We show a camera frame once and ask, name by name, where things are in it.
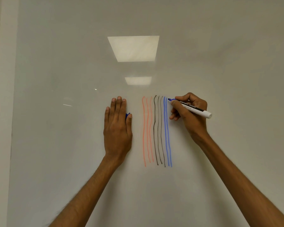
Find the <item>hand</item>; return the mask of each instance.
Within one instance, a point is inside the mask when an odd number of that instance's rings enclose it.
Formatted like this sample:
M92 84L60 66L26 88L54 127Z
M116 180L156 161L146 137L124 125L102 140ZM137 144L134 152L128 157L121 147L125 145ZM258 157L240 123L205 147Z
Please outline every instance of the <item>hand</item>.
M203 110L207 109L207 102L203 99L200 99L191 92L187 93L184 96L176 96L175 99L196 106ZM208 135L206 129L206 118L190 112L177 100L171 101L173 108L171 110L172 114L169 118L177 121L180 117L182 117L187 131L189 132L192 139L197 143L201 138Z
M114 161L117 167L122 164L126 154L131 149L133 134L131 132L132 114L126 114L126 99L118 96L111 100L104 118L104 147L105 158Z

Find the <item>forearm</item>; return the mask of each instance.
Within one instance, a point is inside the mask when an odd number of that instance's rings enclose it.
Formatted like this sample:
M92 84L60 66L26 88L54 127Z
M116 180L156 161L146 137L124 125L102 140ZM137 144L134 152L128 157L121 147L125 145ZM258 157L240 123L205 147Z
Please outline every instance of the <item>forearm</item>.
M117 166L115 161L104 157L93 176L55 218L50 227L85 226Z
M284 227L284 215L229 160L207 135L197 143L224 182L251 227Z

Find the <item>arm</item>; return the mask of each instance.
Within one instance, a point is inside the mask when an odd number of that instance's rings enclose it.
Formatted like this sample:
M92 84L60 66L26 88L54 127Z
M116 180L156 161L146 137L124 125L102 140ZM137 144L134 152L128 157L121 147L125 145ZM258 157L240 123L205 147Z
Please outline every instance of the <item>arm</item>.
M177 96L176 99L207 109L207 103L192 93ZM176 100L171 103L173 109L170 119L183 118L190 136L215 168L248 224L251 227L284 227L284 214L250 182L213 141L206 130L206 119L189 112Z
M113 98L110 108L107 107L105 111L103 132L105 156L102 162L49 227L85 226L106 184L131 149L132 114L129 114L125 123L126 100L121 100L120 96L117 100Z

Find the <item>blue line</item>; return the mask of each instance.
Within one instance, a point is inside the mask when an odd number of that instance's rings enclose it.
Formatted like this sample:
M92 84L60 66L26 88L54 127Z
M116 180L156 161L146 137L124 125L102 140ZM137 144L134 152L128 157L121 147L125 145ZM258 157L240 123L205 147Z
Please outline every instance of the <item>blue line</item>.
M164 99L163 99L163 107L164 107L165 147L166 147L166 154L167 154L167 162L168 162L168 166L169 166L169 157L168 157L168 149L167 149L167 136L166 136L166 117L165 117L166 107L165 107L165 96L164 96Z
M165 101L165 107L166 107L166 126L167 126L167 137L168 137L170 166L173 167L173 164L172 164L172 162L171 162L171 150L170 150L170 143L169 143L169 129L168 129L168 116L167 116L167 99L166 99L166 101Z

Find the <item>right hand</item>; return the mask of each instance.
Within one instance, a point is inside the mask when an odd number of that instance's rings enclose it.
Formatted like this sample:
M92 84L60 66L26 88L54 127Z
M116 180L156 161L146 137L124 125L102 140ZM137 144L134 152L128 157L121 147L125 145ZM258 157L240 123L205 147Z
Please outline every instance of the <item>right hand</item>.
M207 110L207 102L191 92L184 96L176 96L175 99L196 106L200 109ZM205 136L208 136L206 118L190 112L177 100L171 101L173 108L171 110L172 114L169 118L177 121L180 117L182 117L187 131L195 142L198 142Z

